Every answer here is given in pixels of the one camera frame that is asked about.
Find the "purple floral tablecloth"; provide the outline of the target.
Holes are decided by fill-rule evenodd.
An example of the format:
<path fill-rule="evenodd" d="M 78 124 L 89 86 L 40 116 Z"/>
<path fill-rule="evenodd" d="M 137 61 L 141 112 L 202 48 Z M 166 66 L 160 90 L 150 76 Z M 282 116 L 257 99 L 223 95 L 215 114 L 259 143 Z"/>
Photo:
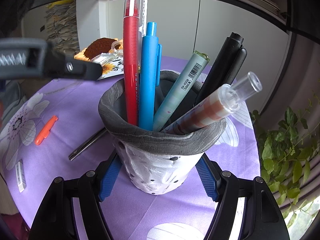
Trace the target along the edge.
<path fill-rule="evenodd" d="M 112 153 L 113 139 L 104 135 L 75 160 L 68 159 L 87 138 L 103 127 L 98 113 L 101 96 L 115 82 L 53 80 L 11 118 L 1 132 L 1 165 L 14 202 L 28 225 L 55 177 L 74 179 L 95 169 Z M 35 138 L 47 121 L 58 120 L 43 142 Z M 15 165 L 22 160 L 27 187 L 19 192 Z M 137 189 L 121 170 L 111 195 L 102 202 L 115 239 L 203 239 L 216 204 L 206 195 L 197 171 L 174 191 L 154 196 Z"/>

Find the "grey white pen holder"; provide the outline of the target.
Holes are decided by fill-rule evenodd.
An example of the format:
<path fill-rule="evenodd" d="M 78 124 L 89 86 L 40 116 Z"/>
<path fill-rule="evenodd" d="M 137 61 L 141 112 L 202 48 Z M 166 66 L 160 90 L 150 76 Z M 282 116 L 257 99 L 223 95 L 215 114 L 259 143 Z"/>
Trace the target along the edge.
<path fill-rule="evenodd" d="M 204 152 L 225 131 L 222 119 L 196 132 L 175 135 L 147 131 L 126 120 L 124 80 L 100 98 L 98 111 L 133 185 L 148 194 L 168 193 L 183 184 Z"/>

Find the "white eraser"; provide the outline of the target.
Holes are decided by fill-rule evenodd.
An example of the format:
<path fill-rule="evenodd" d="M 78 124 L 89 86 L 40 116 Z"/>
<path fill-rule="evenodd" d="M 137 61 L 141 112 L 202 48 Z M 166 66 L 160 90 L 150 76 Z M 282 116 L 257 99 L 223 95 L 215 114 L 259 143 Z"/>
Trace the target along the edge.
<path fill-rule="evenodd" d="M 24 169 L 23 169 L 23 162 L 22 160 L 19 160 L 15 165 L 15 171 L 16 171 L 16 179 L 17 179 L 17 186 L 19 192 L 23 192 L 25 188 L 27 187 L 25 176 L 24 176 Z"/>

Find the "crochet sunflower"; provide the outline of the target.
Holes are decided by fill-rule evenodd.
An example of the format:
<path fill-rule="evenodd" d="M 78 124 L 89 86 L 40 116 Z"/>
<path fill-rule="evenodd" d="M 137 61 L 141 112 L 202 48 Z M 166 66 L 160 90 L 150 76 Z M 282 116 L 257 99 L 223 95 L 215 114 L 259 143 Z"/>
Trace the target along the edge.
<path fill-rule="evenodd" d="M 92 42 L 87 48 L 77 53 L 74 58 L 89 62 L 102 53 L 114 53 L 118 49 L 123 49 L 123 40 L 103 37 Z"/>

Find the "sunflower greeting card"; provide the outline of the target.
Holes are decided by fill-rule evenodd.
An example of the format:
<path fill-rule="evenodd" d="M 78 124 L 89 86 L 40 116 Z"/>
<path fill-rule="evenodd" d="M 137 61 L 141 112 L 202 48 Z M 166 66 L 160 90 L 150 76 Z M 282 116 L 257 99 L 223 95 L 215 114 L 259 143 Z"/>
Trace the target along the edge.
<path fill-rule="evenodd" d="M 124 74 L 123 57 L 119 56 L 102 66 L 103 72 L 99 80 Z"/>

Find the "white cabinet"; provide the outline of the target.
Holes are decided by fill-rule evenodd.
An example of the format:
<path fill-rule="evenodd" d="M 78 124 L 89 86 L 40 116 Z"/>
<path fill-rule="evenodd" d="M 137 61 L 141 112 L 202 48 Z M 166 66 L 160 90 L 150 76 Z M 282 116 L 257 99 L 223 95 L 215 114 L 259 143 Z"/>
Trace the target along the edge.
<path fill-rule="evenodd" d="M 76 0 L 80 50 L 100 37 L 123 37 L 124 0 Z M 280 77 L 290 35 L 260 16 L 217 0 L 148 0 L 147 22 L 157 23 L 162 70 L 180 72 L 194 50 L 205 53 L 208 73 L 232 32 L 244 38 L 247 57 L 237 75 L 253 71 L 263 90 L 247 101 L 262 111 Z"/>

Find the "red pen clear cap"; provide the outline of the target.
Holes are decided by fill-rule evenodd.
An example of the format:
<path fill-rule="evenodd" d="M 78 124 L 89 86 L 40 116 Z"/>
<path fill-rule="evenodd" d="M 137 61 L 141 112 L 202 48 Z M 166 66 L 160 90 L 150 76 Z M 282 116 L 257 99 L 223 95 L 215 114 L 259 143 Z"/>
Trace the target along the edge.
<path fill-rule="evenodd" d="M 123 64 L 127 122 L 138 125 L 139 62 L 148 0 L 124 0 Z"/>

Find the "black marker pen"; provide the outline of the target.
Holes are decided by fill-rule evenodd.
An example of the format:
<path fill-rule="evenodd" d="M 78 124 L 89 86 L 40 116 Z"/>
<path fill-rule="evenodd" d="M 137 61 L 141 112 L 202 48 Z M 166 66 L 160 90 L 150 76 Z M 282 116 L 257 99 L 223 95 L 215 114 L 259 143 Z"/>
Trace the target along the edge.
<path fill-rule="evenodd" d="M 231 33 L 226 38 L 196 97 L 194 105 L 203 101 L 223 84 L 232 84 L 247 56 L 243 41 L 244 38 L 237 33 Z"/>

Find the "stack of papers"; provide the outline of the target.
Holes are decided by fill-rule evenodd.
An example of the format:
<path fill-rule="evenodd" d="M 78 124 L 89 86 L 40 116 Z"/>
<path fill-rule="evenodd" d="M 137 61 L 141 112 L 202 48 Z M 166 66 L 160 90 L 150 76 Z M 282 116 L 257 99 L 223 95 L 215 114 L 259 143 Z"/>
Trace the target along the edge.
<path fill-rule="evenodd" d="M 47 41 L 54 50 L 68 56 L 80 51 L 76 20 L 76 0 L 61 0 L 46 6 Z"/>

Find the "green potted plant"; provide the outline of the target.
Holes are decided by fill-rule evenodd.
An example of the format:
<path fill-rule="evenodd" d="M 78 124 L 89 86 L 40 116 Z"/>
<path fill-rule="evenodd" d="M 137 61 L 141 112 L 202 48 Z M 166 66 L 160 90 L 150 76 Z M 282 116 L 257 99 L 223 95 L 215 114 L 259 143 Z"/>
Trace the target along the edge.
<path fill-rule="evenodd" d="M 310 202 L 319 197 L 319 92 L 305 109 L 287 107 L 275 129 L 249 114 L 257 140 L 260 171 L 290 228 L 300 212 L 314 218 Z"/>

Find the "pale green marker pen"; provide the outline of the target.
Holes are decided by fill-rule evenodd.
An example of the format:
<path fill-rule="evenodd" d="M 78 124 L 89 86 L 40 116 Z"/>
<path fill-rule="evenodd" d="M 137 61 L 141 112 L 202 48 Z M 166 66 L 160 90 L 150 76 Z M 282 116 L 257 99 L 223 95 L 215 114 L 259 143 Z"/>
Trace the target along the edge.
<path fill-rule="evenodd" d="M 209 57 L 205 53 L 194 51 L 184 70 L 165 96 L 153 119 L 153 131 L 160 131 L 180 105 L 193 84 L 202 73 Z"/>

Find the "checkered clear tube pen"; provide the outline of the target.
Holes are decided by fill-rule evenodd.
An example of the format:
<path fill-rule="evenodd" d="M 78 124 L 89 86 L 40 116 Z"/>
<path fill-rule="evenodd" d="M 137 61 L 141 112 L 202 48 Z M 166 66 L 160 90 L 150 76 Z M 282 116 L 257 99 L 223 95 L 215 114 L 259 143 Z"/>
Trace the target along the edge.
<path fill-rule="evenodd" d="M 241 104 L 262 91 L 263 86 L 253 72 L 248 72 L 236 83 L 223 84 L 179 119 L 162 130 L 183 135 L 198 131 L 240 109 Z"/>

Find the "black metal pen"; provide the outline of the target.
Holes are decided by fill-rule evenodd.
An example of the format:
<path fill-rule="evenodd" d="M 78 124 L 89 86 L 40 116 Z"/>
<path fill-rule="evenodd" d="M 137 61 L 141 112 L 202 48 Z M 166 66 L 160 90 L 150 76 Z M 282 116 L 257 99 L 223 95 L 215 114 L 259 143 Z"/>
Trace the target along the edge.
<path fill-rule="evenodd" d="M 102 128 L 97 131 L 94 135 L 84 141 L 80 146 L 78 146 L 69 156 L 68 159 L 73 161 L 78 155 L 84 152 L 87 148 L 93 145 L 96 141 L 98 141 L 105 133 L 107 132 L 106 128 Z"/>

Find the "blue click pen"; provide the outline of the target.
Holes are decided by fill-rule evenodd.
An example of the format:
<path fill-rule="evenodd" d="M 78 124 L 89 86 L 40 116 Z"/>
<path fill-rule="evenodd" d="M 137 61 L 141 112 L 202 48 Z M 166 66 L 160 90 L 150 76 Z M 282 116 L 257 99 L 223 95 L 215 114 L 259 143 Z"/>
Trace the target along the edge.
<path fill-rule="evenodd" d="M 148 22 L 142 40 L 142 55 L 139 80 L 139 123 L 138 126 L 152 131 L 155 107 L 155 92 L 159 86 L 162 45 L 157 37 L 157 23 Z"/>

